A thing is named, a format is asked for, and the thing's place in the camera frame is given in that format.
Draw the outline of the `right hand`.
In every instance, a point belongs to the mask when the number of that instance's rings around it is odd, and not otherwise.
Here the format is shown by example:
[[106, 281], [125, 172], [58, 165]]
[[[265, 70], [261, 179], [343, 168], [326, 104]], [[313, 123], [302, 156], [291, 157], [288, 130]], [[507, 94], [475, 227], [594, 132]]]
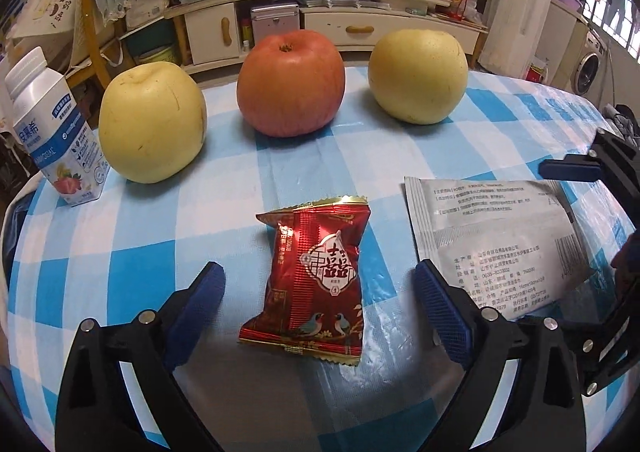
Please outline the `right hand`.
[[636, 237], [632, 235], [627, 239], [627, 242], [623, 245], [611, 262], [611, 267], [615, 271], [615, 293], [616, 299], [622, 300], [626, 295], [628, 289], [636, 282], [636, 276], [629, 268], [629, 256], [628, 253], [634, 249], [636, 245]]

